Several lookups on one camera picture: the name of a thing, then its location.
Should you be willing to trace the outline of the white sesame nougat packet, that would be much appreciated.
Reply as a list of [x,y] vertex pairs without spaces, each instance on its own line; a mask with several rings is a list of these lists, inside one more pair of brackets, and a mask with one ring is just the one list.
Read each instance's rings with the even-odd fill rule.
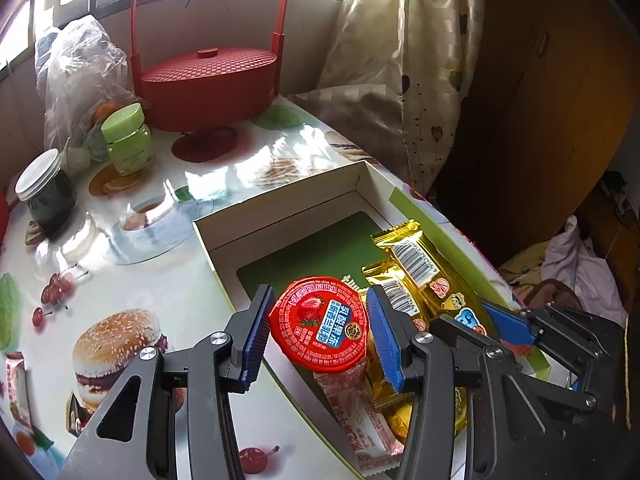
[[6,381],[8,382],[9,409],[14,420],[32,432],[25,360],[21,352],[10,352],[6,355]]

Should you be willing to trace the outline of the floral cream curtain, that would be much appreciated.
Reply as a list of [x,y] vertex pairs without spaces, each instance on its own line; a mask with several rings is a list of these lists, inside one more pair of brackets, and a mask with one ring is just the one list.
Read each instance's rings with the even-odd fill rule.
[[485,0],[343,0],[314,91],[291,100],[426,195],[454,147]]

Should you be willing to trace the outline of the long gold snack bar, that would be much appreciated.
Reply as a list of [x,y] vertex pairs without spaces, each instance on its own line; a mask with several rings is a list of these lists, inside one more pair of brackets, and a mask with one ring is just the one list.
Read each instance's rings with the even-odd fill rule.
[[451,425],[457,436],[466,426],[464,392],[454,384],[454,354],[428,328],[428,317],[398,264],[387,259],[362,269],[370,342],[374,408],[383,414],[399,402],[412,402],[408,437]]
[[431,315],[447,313],[477,333],[497,336],[480,298],[426,237],[416,220],[376,233],[372,242],[398,264]]

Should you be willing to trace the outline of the green lidded jar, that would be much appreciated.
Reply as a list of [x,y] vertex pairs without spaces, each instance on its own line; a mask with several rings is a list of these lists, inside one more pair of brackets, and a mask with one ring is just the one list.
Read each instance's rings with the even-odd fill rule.
[[116,110],[101,126],[108,156],[121,176],[144,169],[154,158],[151,130],[140,103]]

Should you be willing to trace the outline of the green white gift box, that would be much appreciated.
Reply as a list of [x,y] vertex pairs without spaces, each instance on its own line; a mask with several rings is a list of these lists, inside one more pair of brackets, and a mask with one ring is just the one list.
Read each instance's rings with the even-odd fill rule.
[[[332,276],[352,289],[367,286],[362,270],[382,258],[372,235],[416,220],[437,250],[477,295],[514,307],[498,272],[442,214],[367,162],[256,188],[231,169],[188,177],[196,196],[214,203],[195,233],[209,274],[198,281],[195,333],[223,328],[250,303],[257,287],[283,292],[308,276]],[[269,453],[268,479],[356,479],[356,455],[309,372],[269,341],[257,382],[232,396],[241,448]]]

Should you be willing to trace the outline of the clear plastic bag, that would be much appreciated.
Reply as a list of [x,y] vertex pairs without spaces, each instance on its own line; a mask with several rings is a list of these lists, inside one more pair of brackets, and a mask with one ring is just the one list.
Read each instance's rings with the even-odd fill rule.
[[56,148],[71,177],[108,159],[96,116],[103,105],[137,101],[128,88],[128,58],[92,15],[50,27],[36,40],[35,73],[44,104],[43,146]]

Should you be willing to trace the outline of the yellow peanut candy packet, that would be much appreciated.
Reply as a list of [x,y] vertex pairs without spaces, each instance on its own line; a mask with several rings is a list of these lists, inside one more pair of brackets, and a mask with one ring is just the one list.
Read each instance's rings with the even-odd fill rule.
[[412,402],[410,400],[399,402],[388,408],[384,408],[383,415],[387,425],[394,436],[402,443],[407,442],[412,415]]

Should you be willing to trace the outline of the dark jar white lid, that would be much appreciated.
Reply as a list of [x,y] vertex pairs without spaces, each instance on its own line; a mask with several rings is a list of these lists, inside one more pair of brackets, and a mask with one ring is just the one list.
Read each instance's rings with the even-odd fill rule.
[[46,237],[64,226],[75,208],[76,192],[57,148],[43,152],[23,170],[15,183],[15,194]]

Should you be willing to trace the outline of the orange jelly cup red lid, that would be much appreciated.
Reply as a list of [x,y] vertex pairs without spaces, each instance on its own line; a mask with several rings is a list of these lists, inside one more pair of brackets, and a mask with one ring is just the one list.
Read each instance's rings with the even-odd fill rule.
[[301,278],[282,292],[268,321],[282,353],[324,392],[363,381],[369,318],[358,290],[330,276]]

